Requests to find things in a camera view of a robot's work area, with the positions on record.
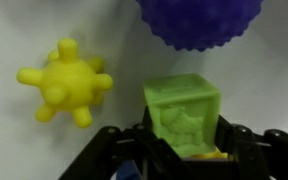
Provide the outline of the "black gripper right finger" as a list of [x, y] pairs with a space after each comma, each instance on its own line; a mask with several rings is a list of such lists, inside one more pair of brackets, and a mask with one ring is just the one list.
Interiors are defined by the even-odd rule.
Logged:
[[219, 116], [215, 144], [228, 154], [224, 180], [288, 180], [288, 133], [265, 130], [262, 135]]

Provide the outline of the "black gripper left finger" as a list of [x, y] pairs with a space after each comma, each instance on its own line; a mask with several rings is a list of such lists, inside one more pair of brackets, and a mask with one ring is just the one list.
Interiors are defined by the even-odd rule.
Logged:
[[145, 108], [142, 122], [131, 128], [100, 129], [58, 180], [110, 180], [126, 162], [148, 180], [175, 180], [181, 158], [153, 134], [152, 125]]

